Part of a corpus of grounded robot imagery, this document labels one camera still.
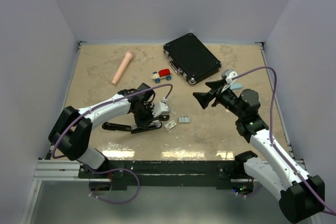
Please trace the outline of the white staple box sleeve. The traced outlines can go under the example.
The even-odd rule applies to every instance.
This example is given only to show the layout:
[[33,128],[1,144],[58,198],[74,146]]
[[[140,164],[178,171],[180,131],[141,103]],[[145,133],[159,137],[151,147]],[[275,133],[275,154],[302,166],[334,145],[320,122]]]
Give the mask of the white staple box sleeve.
[[171,130],[172,128],[176,127],[177,123],[174,120],[169,121],[164,125],[167,131]]

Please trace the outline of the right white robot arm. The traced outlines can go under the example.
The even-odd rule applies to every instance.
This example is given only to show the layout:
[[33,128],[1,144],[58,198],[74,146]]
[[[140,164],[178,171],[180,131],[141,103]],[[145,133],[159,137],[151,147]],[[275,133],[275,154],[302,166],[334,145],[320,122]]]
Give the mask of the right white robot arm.
[[259,94],[245,89],[237,96],[225,81],[206,83],[207,93],[194,92],[203,109],[218,104],[237,116],[236,129],[266,159],[252,152],[235,156],[234,173],[239,178],[250,176],[259,181],[277,200],[281,212],[291,223],[298,223],[324,211],[325,183],[318,175],[311,176],[281,147],[260,117]]

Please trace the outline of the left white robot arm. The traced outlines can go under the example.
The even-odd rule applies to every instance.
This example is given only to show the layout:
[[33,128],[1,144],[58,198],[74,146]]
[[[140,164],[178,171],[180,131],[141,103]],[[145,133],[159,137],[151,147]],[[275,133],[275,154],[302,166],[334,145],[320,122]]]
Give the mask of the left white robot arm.
[[97,104],[75,109],[64,108],[49,134],[53,159],[66,157],[90,167],[97,178],[108,174],[107,157],[89,145],[91,132],[102,127],[132,134],[158,129],[168,111],[164,101],[154,103],[154,89],[142,83],[136,89],[124,89]]

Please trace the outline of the staple tray with staples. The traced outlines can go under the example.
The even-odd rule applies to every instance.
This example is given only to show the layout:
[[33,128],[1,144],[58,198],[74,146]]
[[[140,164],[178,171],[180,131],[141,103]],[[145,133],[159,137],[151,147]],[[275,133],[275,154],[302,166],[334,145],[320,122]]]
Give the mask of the staple tray with staples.
[[191,123],[191,118],[189,116],[179,116],[178,122],[179,123]]

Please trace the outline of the black stapler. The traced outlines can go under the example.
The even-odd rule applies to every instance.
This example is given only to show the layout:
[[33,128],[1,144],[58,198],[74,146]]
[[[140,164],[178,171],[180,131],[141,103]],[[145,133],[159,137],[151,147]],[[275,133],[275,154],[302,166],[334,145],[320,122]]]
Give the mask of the black stapler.
[[108,131],[122,131],[122,132],[130,132],[131,134],[137,134],[146,131],[158,130],[162,127],[162,122],[168,121],[169,119],[170,119],[169,115],[160,115],[158,119],[151,122],[146,129],[138,125],[123,125],[110,122],[103,123],[102,128]]

